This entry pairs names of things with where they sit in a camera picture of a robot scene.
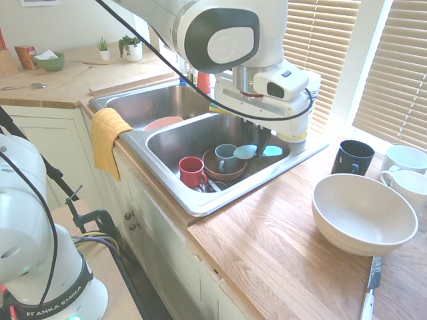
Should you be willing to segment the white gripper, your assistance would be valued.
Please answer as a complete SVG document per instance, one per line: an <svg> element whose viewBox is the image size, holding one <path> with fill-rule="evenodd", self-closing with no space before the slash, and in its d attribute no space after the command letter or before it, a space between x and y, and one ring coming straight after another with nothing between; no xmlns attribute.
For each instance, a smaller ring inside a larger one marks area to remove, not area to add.
<svg viewBox="0 0 427 320"><path fill-rule="evenodd" d="M249 97L237 90L231 75L216 75L214 99L220 109L244 120L244 140L255 145L254 129L258 127L256 157L262 157L271 131L281 139L305 139L307 135L312 95L305 88L291 101L264 95Z"/></svg>

